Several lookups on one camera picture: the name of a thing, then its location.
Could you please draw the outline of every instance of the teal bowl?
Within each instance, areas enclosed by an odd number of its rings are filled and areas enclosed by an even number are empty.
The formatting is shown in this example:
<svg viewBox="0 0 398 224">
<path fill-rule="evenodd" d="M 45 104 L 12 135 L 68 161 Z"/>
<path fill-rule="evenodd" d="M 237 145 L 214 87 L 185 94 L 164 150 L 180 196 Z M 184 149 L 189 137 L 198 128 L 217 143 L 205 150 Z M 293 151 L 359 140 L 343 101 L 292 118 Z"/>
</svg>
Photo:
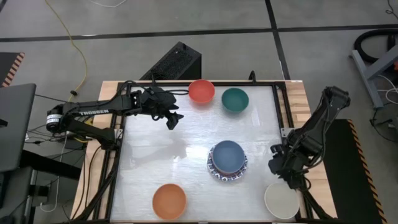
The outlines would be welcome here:
<svg viewBox="0 0 398 224">
<path fill-rule="evenodd" d="M 248 107 L 249 97 L 239 88 L 225 90 L 221 97 L 224 107 L 233 113 L 240 113 Z"/>
</svg>

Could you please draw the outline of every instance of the black monitor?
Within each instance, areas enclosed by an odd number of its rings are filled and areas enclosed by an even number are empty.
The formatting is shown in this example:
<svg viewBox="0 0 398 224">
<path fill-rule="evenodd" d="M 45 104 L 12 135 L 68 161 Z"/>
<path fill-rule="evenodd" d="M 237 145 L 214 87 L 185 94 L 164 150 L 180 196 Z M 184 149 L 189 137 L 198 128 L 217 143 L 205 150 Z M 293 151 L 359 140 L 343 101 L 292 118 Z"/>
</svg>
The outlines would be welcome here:
<svg viewBox="0 0 398 224">
<path fill-rule="evenodd" d="M 0 172 L 19 167 L 36 85 L 24 84 L 0 88 Z"/>
</svg>

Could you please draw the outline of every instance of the red bowl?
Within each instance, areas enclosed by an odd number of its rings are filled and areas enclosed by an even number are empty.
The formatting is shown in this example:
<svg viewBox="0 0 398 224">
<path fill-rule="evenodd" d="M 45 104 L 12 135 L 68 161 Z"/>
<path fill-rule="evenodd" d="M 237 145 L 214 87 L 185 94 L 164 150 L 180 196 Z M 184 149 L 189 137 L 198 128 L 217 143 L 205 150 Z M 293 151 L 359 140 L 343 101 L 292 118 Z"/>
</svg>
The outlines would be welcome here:
<svg viewBox="0 0 398 224">
<path fill-rule="evenodd" d="M 191 82 L 188 90 L 189 97 L 196 103 L 208 103 L 216 93 L 214 85 L 208 80 L 195 80 Z"/>
</svg>

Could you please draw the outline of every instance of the white cable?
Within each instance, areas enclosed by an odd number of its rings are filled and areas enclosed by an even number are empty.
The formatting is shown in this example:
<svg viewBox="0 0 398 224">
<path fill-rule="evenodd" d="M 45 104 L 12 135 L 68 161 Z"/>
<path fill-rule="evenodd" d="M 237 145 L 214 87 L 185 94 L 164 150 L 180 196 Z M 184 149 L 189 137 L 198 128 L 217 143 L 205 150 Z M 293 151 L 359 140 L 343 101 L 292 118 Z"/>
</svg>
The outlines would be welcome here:
<svg viewBox="0 0 398 224">
<path fill-rule="evenodd" d="M 94 4 L 96 4 L 96 5 L 102 6 L 102 7 L 112 7 L 112 8 L 115 8 L 115 7 L 120 6 L 121 4 L 123 4 L 123 3 L 124 3 L 125 1 L 127 1 L 127 0 L 123 0 L 121 3 L 119 3 L 119 4 L 115 5 L 115 6 L 103 5 L 103 4 L 100 4 L 100 3 L 98 3 L 98 2 L 94 2 L 94 1 L 92 1 L 92 0 L 88 0 L 88 1 L 91 2 L 91 3 L 94 3 Z"/>
<path fill-rule="evenodd" d="M 388 93 L 389 93 L 389 92 L 395 90 L 395 92 L 398 93 L 398 89 L 396 88 L 396 86 L 393 84 L 393 82 L 392 82 L 390 79 L 388 79 L 388 78 L 385 77 L 384 75 L 378 75 L 378 76 L 380 76 L 380 77 L 384 78 L 385 80 L 387 80 L 387 82 L 389 82 L 389 83 L 391 84 L 391 86 L 392 86 L 392 88 L 389 89 L 389 90 L 378 90 L 378 91 L 385 91 L 385 92 L 386 92 L 386 99 L 387 99 L 390 103 L 393 103 L 393 104 L 397 104 L 397 105 L 398 105 L 398 102 L 395 102 L 395 101 L 391 100 L 390 98 L 388 98 Z"/>
<path fill-rule="evenodd" d="M 65 142 L 63 143 L 63 147 L 62 147 L 61 156 L 60 156 L 60 162 L 62 162 L 63 150 L 65 149 L 65 146 L 67 145 L 67 139 L 68 139 L 68 136 L 67 136 L 67 134 L 65 133 Z M 58 176 L 58 180 L 57 180 L 57 194 L 56 194 L 56 196 L 55 196 L 55 206 L 54 206 L 51 210 L 44 210 L 44 209 L 42 208 L 42 206 L 43 206 L 43 202 L 42 202 L 42 203 L 40 203 L 40 209 L 41 209 L 41 211 L 43 211 L 43 212 L 53 212 L 53 211 L 57 208 L 57 204 L 58 204 L 58 190 L 59 190 L 59 188 L 60 188 L 60 177 Z"/>
</svg>

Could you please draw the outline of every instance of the orange bowl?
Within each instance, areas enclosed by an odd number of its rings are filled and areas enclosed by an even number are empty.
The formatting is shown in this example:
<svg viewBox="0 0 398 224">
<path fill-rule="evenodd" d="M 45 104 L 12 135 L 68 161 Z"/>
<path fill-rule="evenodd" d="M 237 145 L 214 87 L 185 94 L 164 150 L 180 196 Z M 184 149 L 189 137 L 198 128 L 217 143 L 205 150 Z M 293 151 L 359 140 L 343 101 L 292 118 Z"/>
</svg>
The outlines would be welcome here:
<svg viewBox="0 0 398 224">
<path fill-rule="evenodd" d="M 164 220 L 174 220 L 180 217 L 187 206 L 184 190 L 177 184 L 165 184 L 159 187 L 152 199 L 155 214 Z"/>
<path fill-rule="evenodd" d="M 188 90 L 189 97 L 196 103 L 209 103 L 216 93 L 214 85 L 208 80 L 195 80 L 191 82 Z"/>
</svg>

